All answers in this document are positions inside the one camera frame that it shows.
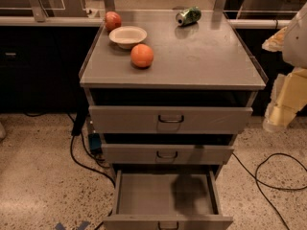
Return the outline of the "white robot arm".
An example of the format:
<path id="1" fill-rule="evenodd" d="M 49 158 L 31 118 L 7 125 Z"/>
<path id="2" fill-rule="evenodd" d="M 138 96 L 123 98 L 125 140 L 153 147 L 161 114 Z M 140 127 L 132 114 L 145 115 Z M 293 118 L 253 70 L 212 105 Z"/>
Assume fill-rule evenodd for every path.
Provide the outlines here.
<path id="1" fill-rule="evenodd" d="M 262 48 L 280 51 L 283 60 L 294 67 L 287 76 L 277 75 L 265 112 L 263 129 L 278 132 L 307 105 L 307 5 L 286 27 L 266 39 Z"/>

